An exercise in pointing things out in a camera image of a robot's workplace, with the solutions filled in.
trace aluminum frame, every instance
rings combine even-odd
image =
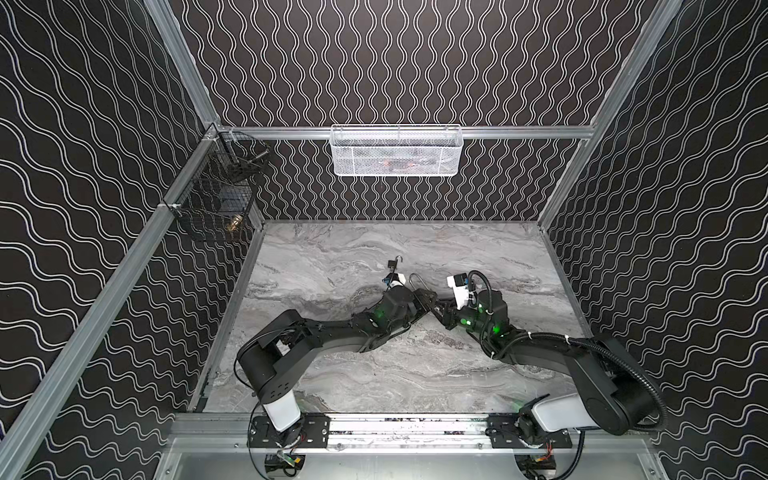
[[[187,411],[189,412],[194,411],[197,407],[200,397],[203,395],[205,385],[208,383],[211,370],[218,367],[219,362],[221,361],[221,356],[227,348],[227,342],[232,333],[232,327],[234,327],[235,319],[240,311],[240,305],[243,303],[243,298],[245,297],[245,292],[248,288],[250,275],[253,272],[253,267],[256,265],[256,260],[261,251],[261,245],[264,243],[265,233],[263,228],[257,229],[256,234],[248,246],[248,253],[246,253],[245,260],[243,260],[243,266],[240,268],[240,274],[237,276],[237,282],[235,282],[235,288],[232,291],[232,295],[230,295],[230,301],[227,302],[227,309],[224,310],[224,315],[221,318],[214,344],[208,351],[208,358],[203,366],[203,371],[200,372],[197,386],[195,387],[194,394],[187,407]]]
[[[360,455],[379,454],[456,454],[481,455],[541,454],[545,449],[494,449],[485,436],[486,413],[328,413],[328,447],[302,449],[298,454]],[[246,427],[248,413],[184,413],[176,415],[165,453],[248,453]],[[464,435],[445,431],[465,430]],[[559,452],[574,453],[578,433],[569,431],[573,447]],[[584,449],[590,453],[634,453],[653,455],[650,436],[635,433],[615,436],[602,431],[589,432]],[[251,448],[252,453],[272,454],[277,449]]]
[[[597,147],[597,144],[600,143],[608,125],[613,121],[619,108],[624,103],[628,92],[637,81],[641,70],[653,54],[681,3],[682,0],[660,0],[656,7],[654,7],[651,17],[649,17],[635,42],[635,47],[627,57],[591,125],[575,127],[463,127],[464,137],[469,139],[580,138],[583,140],[579,148],[574,152],[574,156],[568,163],[566,171],[559,180],[555,191],[550,196],[539,218],[539,224],[543,228],[545,244],[547,244],[548,249],[551,248],[551,242],[548,239],[546,230],[551,226],[554,216],[564,203],[570,189],[578,179],[579,174]],[[204,124],[214,124],[222,131],[227,131],[226,128],[220,126],[220,118],[213,106],[210,94],[202,81],[194,58],[181,34],[178,20],[170,9],[168,1],[144,0],[144,4],[153,18],[171,59],[179,71],[182,83],[190,95],[198,117]],[[314,127],[247,127],[239,130],[246,131],[254,137],[271,140],[326,140],[329,138],[330,129]],[[204,153],[200,154],[200,149],[204,144],[210,145],[212,141],[210,135],[211,132],[209,131],[190,157],[182,173],[169,189],[165,197],[168,203],[173,203],[176,200],[174,195],[177,195],[177,192],[180,192],[184,187],[184,178],[188,180],[188,177],[194,173],[194,169],[199,162],[202,161]],[[253,215],[260,216],[257,212],[253,212]],[[46,432],[55,420],[60,408],[68,398],[74,384],[91,359],[93,352],[95,352],[99,342],[106,334],[114,319],[114,315],[122,307],[127,295],[133,289],[151,254],[157,248],[172,221],[172,213],[164,205],[158,206],[139,237],[131,245],[126,256],[95,300],[94,305],[89,309],[85,318],[54,362],[54,365],[49,369],[48,374],[35,390],[35,394],[9,429],[2,444],[0,444],[0,480],[16,480],[23,473]],[[561,271],[562,268],[560,266],[558,275],[561,274]],[[566,292],[569,291],[567,285],[569,284],[564,280]],[[573,295],[573,299],[569,295],[569,300],[571,300],[573,305],[575,295]],[[178,415],[177,421],[183,421],[184,418],[185,415]],[[612,437],[610,440],[612,444],[615,444],[617,438]]]
[[[461,126],[462,136],[469,140],[504,140],[521,138],[591,138],[594,127],[488,127]],[[222,133],[238,131],[259,140],[329,140],[331,127],[221,127]]]
[[[211,127],[168,189],[166,203],[178,200],[215,138],[216,131]],[[168,207],[157,205],[0,443],[1,480],[17,480],[26,470],[173,221],[174,215]]]
[[[656,51],[661,37],[664,36],[664,32],[669,27],[682,3],[683,0],[659,0],[645,25],[643,25],[632,51],[621,66],[621,70],[616,76],[614,83],[605,95],[605,100],[603,100],[598,113],[592,120],[594,133],[589,140],[579,143],[574,156],[568,162],[560,180],[554,187],[549,201],[541,211],[539,225],[545,231],[549,230],[560,207],[565,202],[565,199],[568,198],[571,188],[581,175],[581,171],[587,166],[587,162],[602,141],[606,130],[613,123],[632,87],[637,83],[640,73],[645,68],[651,55]]]
[[[219,125],[219,114],[216,113],[216,108],[210,99],[208,88],[203,83],[203,78],[197,69],[197,63],[190,52],[189,45],[181,34],[181,26],[170,8],[170,3],[168,0],[144,0],[144,5],[154,21],[157,32],[163,39],[171,60],[174,61],[174,65],[179,71],[181,83],[184,84],[200,121],[203,122],[203,125]]]

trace black wire basket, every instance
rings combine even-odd
[[[180,204],[171,206],[181,229],[196,241],[247,241],[256,190],[253,176],[269,157],[269,150],[264,152],[257,151],[250,159],[218,147],[209,152],[184,189]]]
[[[253,139],[248,146],[229,144],[227,151],[210,154],[226,169],[226,175],[234,183],[260,174],[270,158],[270,148],[262,141]]]

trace black cable sleeve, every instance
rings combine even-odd
[[[491,356],[490,352],[485,348],[485,344],[483,343],[483,337],[485,336],[485,330],[488,328],[488,322],[491,321],[491,315],[493,315],[493,292],[491,290],[491,282],[488,281],[488,277],[485,276],[483,272],[472,270],[469,273],[467,273],[467,278],[469,278],[470,281],[472,281],[472,277],[479,276],[480,279],[483,281],[483,284],[485,285],[485,289],[488,291],[488,305],[485,306],[485,312],[487,318],[482,324],[482,328],[480,329],[480,347],[482,348],[483,353],[486,356]]]
[[[654,404],[656,405],[656,409],[659,412],[659,419],[656,421],[656,423],[651,423],[651,424],[638,423],[636,425],[633,425],[631,428],[639,432],[658,432],[660,430],[663,430],[664,427],[667,426],[667,422],[669,421],[669,412],[667,410],[667,403],[661,397],[661,392],[659,392],[656,386],[648,379],[646,372],[638,372],[634,367],[632,367],[629,363],[625,362],[621,357],[617,356],[609,349],[598,345],[597,343],[595,343],[590,339],[569,338],[568,341],[566,341],[565,336],[560,335],[558,333],[544,333],[544,332],[521,333],[520,335],[517,335],[515,338],[510,340],[509,343],[505,345],[503,349],[501,349],[497,354],[494,355],[494,358],[495,359],[501,358],[504,355],[504,353],[506,353],[507,350],[509,350],[513,345],[526,342],[530,339],[554,340],[557,342],[567,343],[572,346],[580,346],[581,348],[590,350],[594,353],[597,353],[599,356],[603,356],[604,358],[612,361],[617,367],[619,367],[620,369],[628,373],[636,382],[640,383],[643,389],[646,392],[648,392],[648,395],[650,395],[650,397],[653,399]]]
[[[554,477],[552,480],[565,480],[566,478],[571,476],[571,473],[574,472],[576,469],[576,465],[578,465],[578,461],[581,460],[581,453],[584,451],[584,438],[587,436],[587,433],[584,430],[581,430],[578,434],[578,446],[576,447],[576,456],[574,457],[574,461],[571,462],[571,464],[568,466],[568,468],[565,469],[565,472],[562,472],[559,476]]]

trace wire mesh basket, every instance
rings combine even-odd
[[[181,229],[193,240],[247,240],[248,213],[255,190],[252,176],[260,168],[240,160],[226,151],[209,152],[187,184],[180,203],[172,206]]]
[[[330,146],[342,177],[451,177],[464,139],[459,125],[333,125]]]

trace cable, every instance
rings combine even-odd
[[[554,477],[552,480],[565,480],[566,478],[571,476],[571,473],[574,472],[576,469],[576,465],[578,465],[578,461],[581,460],[581,453],[584,451],[584,438],[587,436],[587,433],[584,430],[581,430],[578,434],[578,446],[576,447],[576,456],[574,457],[574,461],[571,463],[568,468],[565,469],[565,472],[562,472],[559,476]]]
[[[253,469],[256,470],[256,473],[259,474],[261,478],[264,480],[271,480],[271,478],[268,478],[265,474],[261,473],[259,470],[259,467],[256,466],[256,462],[253,460],[253,454],[250,451],[250,442],[248,441],[248,438],[250,436],[250,427],[253,425],[253,413],[256,411],[257,408],[259,408],[259,405],[261,405],[261,401],[256,402],[256,405],[253,406],[253,410],[250,411],[250,418],[248,418],[248,429],[246,430],[246,442],[248,444],[248,457],[250,458],[250,463],[253,465]]]
[[[472,277],[475,275],[480,277],[480,279],[483,281],[483,284],[485,285],[485,289],[488,291],[488,305],[485,306],[486,318],[482,324],[482,328],[480,329],[480,347],[482,348],[482,351],[485,355],[491,356],[489,355],[489,351],[485,348],[483,337],[485,336],[485,330],[488,328],[488,322],[491,321],[491,317],[493,315],[493,292],[491,291],[491,282],[488,281],[488,277],[486,277],[483,272],[472,270],[467,273],[467,278],[472,281]]]
[[[238,382],[242,383],[243,385],[245,385],[249,389],[253,390],[253,387],[248,382],[246,382],[245,380],[241,379],[240,376],[237,375],[237,363],[240,361],[240,358],[245,354],[245,352],[247,352],[248,349],[254,343],[256,343],[260,338],[263,338],[263,337],[265,337],[267,335],[272,335],[273,333],[277,333],[277,335],[280,336],[280,335],[283,335],[284,333],[286,333],[289,329],[293,329],[294,332],[296,331],[296,329],[293,328],[292,326],[287,326],[287,327],[285,327],[282,330],[270,330],[269,332],[264,332],[264,333],[260,333],[259,335],[256,335],[252,339],[250,339],[247,342],[245,342],[245,345],[240,347],[240,349],[243,350],[243,354],[235,356],[235,361],[232,362],[232,372],[235,374],[235,378],[237,379]]]
[[[506,344],[504,348],[501,349],[498,353],[496,353],[493,358],[499,359],[503,357],[503,355],[507,352],[507,350],[509,350],[513,345],[516,345],[521,342],[527,342],[533,339],[554,340],[557,342],[567,343],[568,345],[571,345],[571,346],[580,346],[594,353],[597,353],[599,356],[602,356],[605,359],[612,361],[614,364],[616,364],[617,367],[619,367],[620,369],[628,373],[629,376],[631,376],[636,382],[640,383],[640,385],[643,387],[643,390],[648,392],[648,395],[650,395],[650,397],[653,399],[654,404],[656,405],[656,409],[659,412],[659,419],[656,423],[651,423],[651,424],[638,423],[636,425],[633,425],[631,428],[639,432],[658,432],[660,430],[663,430],[664,427],[667,426],[667,422],[669,420],[667,403],[664,401],[663,398],[661,398],[661,392],[659,392],[656,386],[648,379],[646,373],[637,371],[632,365],[625,362],[624,359],[622,359],[620,356],[616,355],[609,349],[598,345],[592,340],[574,339],[570,337],[566,339],[565,336],[560,335],[558,333],[526,332],[526,333],[521,333],[520,335],[517,335],[515,338],[510,340],[509,343]]]

